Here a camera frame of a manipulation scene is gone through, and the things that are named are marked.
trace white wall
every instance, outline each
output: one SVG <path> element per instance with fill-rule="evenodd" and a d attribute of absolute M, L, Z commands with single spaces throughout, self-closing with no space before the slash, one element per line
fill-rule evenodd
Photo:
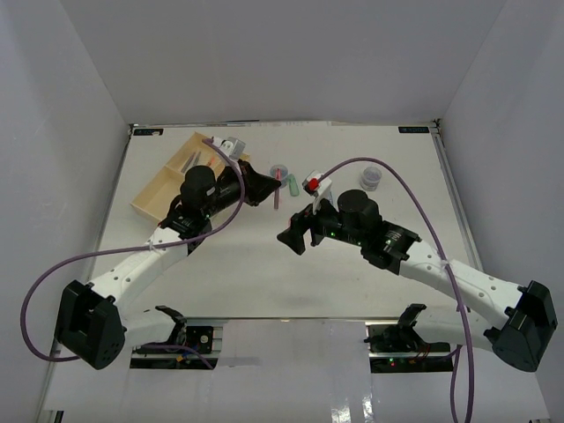
<path fill-rule="evenodd" d="M 49 266 L 94 248 L 127 127 L 58 0 L 0 2 L 0 420 L 32 421 L 47 364 L 27 351 L 19 307 Z M 31 335 L 48 352 L 59 271 L 32 301 Z"/>
<path fill-rule="evenodd" d="M 62 0 L 127 122 L 441 117 L 505 0 Z"/>
<path fill-rule="evenodd" d="M 444 116 L 444 140 L 486 270 L 549 286 L 560 323 L 563 123 L 564 3 L 509 0 Z M 554 422 L 563 355 L 561 324 L 538 370 Z"/>

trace wooden tray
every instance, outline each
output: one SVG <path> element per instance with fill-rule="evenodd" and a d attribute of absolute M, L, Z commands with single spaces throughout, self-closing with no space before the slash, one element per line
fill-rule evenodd
<path fill-rule="evenodd" d="M 194 132 L 194 135 L 174 154 L 167 164 L 154 178 L 137 194 L 131 206 L 137 214 L 158 224 L 168 213 L 170 202 L 180 193 L 180 186 L 184 182 L 186 171 L 196 165 L 195 158 L 199 153 L 198 165 L 209 166 L 216 178 L 223 172 L 225 164 L 218 154 L 203 141 L 206 135 Z M 187 162 L 195 153 L 189 167 Z M 243 160 L 249 161 L 247 154 L 242 154 Z"/>

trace green marker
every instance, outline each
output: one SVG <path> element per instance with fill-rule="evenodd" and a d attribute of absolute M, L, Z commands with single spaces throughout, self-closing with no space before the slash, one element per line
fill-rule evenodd
<path fill-rule="evenodd" d="M 292 197 L 297 197 L 300 194 L 300 188 L 298 188 L 298 182 L 293 174 L 288 175 L 288 187 L 290 187 L 290 195 Z"/>

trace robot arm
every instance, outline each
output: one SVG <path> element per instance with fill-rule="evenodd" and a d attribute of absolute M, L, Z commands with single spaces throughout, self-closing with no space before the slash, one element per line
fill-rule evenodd
<path fill-rule="evenodd" d="M 237 141 L 214 139 L 214 144 L 237 150 Z M 280 181 L 258 174 L 248 162 L 239 160 L 238 166 L 246 204 L 256 206 L 280 187 Z M 210 232 L 210 218 L 239 200 L 241 186 L 231 167 L 226 167 L 216 181 L 210 168 L 195 166 L 186 173 L 180 191 L 146 244 L 187 240 Z M 174 342 L 186 326 L 179 313 L 156 307 L 128 318 L 124 312 L 164 270 L 189 256 L 201 243 L 149 248 L 132 254 L 87 285 L 76 280 L 68 284 L 59 306 L 57 341 L 97 369 L 109 365 L 124 345 Z"/>
<path fill-rule="evenodd" d="M 296 254 L 305 251 L 303 235 L 311 234 L 314 247 L 331 238 L 360 247 L 373 266 L 422 282 L 454 298 L 452 285 L 437 251 L 414 232 L 382 219 L 378 204 L 366 193 L 352 189 L 338 198 L 338 210 L 326 199 L 330 182 L 316 183 L 316 173 L 304 182 L 304 190 L 315 196 L 313 204 L 294 214 L 290 226 L 278 240 Z M 491 349 L 509 365 L 535 371 L 557 320 L 548 289 L 532 281 L 520 286 L 493 278 L 458 261 L 449 262 L 471 314 L 472 341 Z M 382 337 L 371 337 L 371 347 L 394 343 L 420 345 L 433 341 L 464 343 L 460 317 L 455 310 L 427 310 L 413 304 L 402 314 L 397 327 Z"/>

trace white table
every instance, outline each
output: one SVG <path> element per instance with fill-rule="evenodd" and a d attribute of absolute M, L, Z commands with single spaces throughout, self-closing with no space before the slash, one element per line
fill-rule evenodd
<path fill-rule="evenodd" d="M 271 165 L 283 163 L 298 182 L 313 169 L 323 171 L 350 157 L 384 160 L 412 187 L 447 254 L 469 262 L 468 240 L 458 224 L 430 134 L 399 134 L 397 127 L 324 122 L 165 128 L 162 136 L 133 137 L 102 249 L 147 239 L 153 224 L 139 217 L 129 203 L 193 131 L 239 137 L 247 143 L 246 152 L 255 170 L 267 173 Z M 331 177 L 335 199 L 344 190 L 358 187 L 362 168 L 353 164 Z M 430 240 L 410 198 L 390 174 L 384 172 L 378 190 L 370 196 L 379 204 L 384 219 Z M 157 279 L 130 311 L 165 304 L 199 317 L 385 317 L 400 315 L 413 302 L 454 304 L 422 284 L 377 270 L 362 259 L 357 248 L 336 241 L 325 240 L 296 256 L 276 241 L 276 234 L 310 201 L 303 192 L 290 197 L 288 189 L 283 189 L 278 211 L 273 210 L 271 199 L 257 208 L 245 206 L 231 226 Z M 224 211 L 214 225 L 229 212 Z M 121 260 L 119 256 L 98 259 L 93 275 Z M 106 413 L 106 419 L 113 421 L 155 421 L 156 416 L 160 421 L 185 417 L 186 421 L 206 422 L 313 422 L 330 421 L 331 416 L 333 421 L 372 421 L 367 404 L 374 396 L 378 421 L 419 421 L 420 416 L 427 416 L 422 421 L 449 421 L 449 375 L 370 375 L 366 350 L 353 341 L 362 337 L 357 323 L 229 325 L 226 338 L 232 341 L 224 339 L 222 356 L 253 356 L 259 366 L 219 366 L 213 372 L 129 370 L 127 352 L 100 372 L 81 362 L 65 363 L 56 366 L 45 409 L 65 410 L 65 423 L 88 421 L 89 410 Z M 349 358 L 345 367 L 343 357 Z M 477 370 L 474 421 L 547 417 L 534 375 L 517 372 L 486 352 L 477 353 Z M 464 402 L 464 371 L 461 376 L 459 404 Z M 348 417 L 343 410 L 349 411 Z M 104 420 L 99 414 L 92 418 Z"/>

